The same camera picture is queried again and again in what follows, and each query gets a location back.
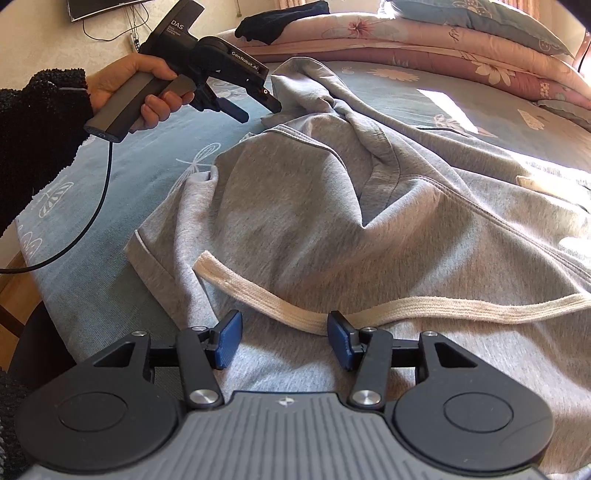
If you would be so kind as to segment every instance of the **wall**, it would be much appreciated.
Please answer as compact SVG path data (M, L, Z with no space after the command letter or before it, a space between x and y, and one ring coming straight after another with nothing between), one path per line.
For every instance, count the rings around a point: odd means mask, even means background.
M576 55L585 28L557 0L540 0L540 21Z
M216 34L237 26L235 0L199 2L205 12L190 29L193 35ZM146 2L150 27L154 28L175 3L176 0ZM139 11L145 15L143 8ZM112 38L127 30L129 24L125 10L118 9L86 20L85 27L94 37ZM138 32L141 41L150 33L146 27L140 27ZM13 0L0 12L0 88L20 89L43 69L81 67L92 73L130 52L128 35L113 42L85 36L82 22L70 22L66 0ZM0 238L0 267L5 267L17 253L13 229Z
M276 9L275 0L239 0L243 17ZM331 13L371 12L376 13L379 0L328 0Z

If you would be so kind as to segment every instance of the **blue gripper pad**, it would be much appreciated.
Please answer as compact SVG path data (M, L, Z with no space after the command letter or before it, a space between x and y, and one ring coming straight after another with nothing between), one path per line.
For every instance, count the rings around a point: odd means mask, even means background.
M240 340L242 340L242 313L236 312L219 333L219 342L213 356L216 369L224 369L230 365Z
M326 333L329 344L343 369L351 371L355 368L355 354L349 342L349 334L332 316L328 316Z

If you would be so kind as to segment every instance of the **folded comforter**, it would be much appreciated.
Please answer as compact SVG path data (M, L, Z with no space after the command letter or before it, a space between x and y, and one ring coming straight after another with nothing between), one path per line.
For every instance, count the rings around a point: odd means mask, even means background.
M468 28L347 13L293 22L270 46L233 32L220 36L260 61L294 55L371 61L485 83L534 102L556 99L591 108L591 86L570 65Z

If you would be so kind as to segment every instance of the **television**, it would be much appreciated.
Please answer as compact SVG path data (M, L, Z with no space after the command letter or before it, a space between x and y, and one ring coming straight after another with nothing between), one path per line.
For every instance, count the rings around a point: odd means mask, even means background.
M68 13L75 22L93 15L108 12L127 5L140 4L146 0L68 0Z

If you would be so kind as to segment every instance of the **wooden floor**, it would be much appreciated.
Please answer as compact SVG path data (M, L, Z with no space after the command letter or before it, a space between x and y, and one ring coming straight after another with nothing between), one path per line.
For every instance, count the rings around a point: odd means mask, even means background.
M0 304L23 324L40 301L41 297L29 273L15 275L0 292ZM17 340L0 325L0 367L3 370L8 369Z

